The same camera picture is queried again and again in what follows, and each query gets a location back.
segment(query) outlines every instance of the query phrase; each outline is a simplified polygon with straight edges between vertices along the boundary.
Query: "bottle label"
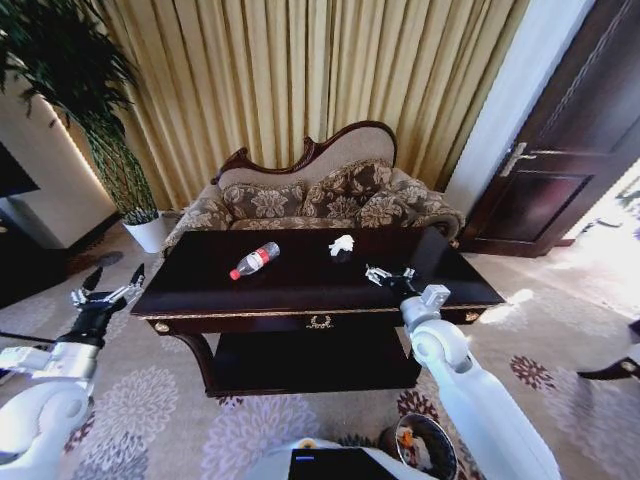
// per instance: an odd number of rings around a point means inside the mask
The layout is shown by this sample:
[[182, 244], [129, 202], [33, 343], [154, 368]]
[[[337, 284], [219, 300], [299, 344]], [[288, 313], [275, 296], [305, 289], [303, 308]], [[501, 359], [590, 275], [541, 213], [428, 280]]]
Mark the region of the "bottle label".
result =
[[269, 254], [264, 248], [259, 248], [255, 252], [251, 252], [247, 255], [247, 262], [253, 270], [258, 270], [269, 261]]

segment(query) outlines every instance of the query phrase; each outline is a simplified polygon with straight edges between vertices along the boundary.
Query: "sofa cushion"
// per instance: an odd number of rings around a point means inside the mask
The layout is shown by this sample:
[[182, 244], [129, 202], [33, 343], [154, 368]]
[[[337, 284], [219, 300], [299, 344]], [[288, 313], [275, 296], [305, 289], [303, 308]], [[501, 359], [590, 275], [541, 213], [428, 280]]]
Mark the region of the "sofa cushion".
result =
[[308, 228], [353, 228], [355, 222], [339, 218], [285, 217], [238, 220], [231, 230], [285, 230]]
[[304, 182], [266, 186], [237, 183], [224, 189], [223, 199], [236, 220], [293, 217], [300, 213]]
[[357, 227], [408, 227], [417, 217], [395, 193], [381, 190], [356, 214]]
[[334, 170], [309, 189], [302, 215], [355, 218], [360, 208], [389, 184], [390, 178], [391, 167], [384, 160], [361, 160]]

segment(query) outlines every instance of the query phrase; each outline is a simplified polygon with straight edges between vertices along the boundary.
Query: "table leg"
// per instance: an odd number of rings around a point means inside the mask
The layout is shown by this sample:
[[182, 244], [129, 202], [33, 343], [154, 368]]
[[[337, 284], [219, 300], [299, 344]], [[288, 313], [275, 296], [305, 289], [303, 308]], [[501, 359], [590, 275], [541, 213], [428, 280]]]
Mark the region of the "table leg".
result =
[[629, 325], [629, 328], [636, 335], [640, 335], [640, 320], [636, 320], [632, 324]]
[[211, 352], [207, 339], [201, 333], [176, 334], [173, 336], [182, 340], [191, 349], [198, 362], [207, 397], [215, 396], [216, 383], [213, 375], [213, 352]]
[[409, 355], [407, 355], [407, 359], [410, 362], [409, 371], [413, 372], [411, 374], [412, 378], [416, 379], [416, 385], [418, 384], [418, 377], [420, 376], [420, 372], [422, 372], [422, 365], [418, 363], [418, 361], [413, 356], [413, 348], [409, 350]]

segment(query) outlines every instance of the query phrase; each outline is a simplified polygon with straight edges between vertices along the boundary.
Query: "wooden door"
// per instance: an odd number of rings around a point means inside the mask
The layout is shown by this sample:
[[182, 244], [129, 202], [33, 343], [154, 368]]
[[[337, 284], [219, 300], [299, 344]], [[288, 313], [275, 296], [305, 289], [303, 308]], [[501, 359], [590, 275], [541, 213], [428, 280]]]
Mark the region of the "wooden door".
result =
[[475, 206], [461, 250], [546, 254], [640, 157], [640, 0], [597, 1]]

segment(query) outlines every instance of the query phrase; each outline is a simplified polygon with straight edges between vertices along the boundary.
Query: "dark wooden coffee table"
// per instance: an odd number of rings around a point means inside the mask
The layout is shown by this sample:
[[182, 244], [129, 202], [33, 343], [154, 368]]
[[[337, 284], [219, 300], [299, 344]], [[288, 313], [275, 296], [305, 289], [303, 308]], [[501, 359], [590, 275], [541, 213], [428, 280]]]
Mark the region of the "dark wooden coffee table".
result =
[[[350, 234], [343, 262], [328, 245]], [[229, 271], [268, 241], [280, 256], [234, 282]], [[414, 268], [416, 288], [451, 290], [445, 319], [471, 323], [502, 297], [432, 228], [187, 232], [132, 309], [184, 341], [208, 396], [411, 388], [420, 372], [395, 327], [392, 293], [366, 264]], [[203, 333], [222, 333], [215, 356]]]

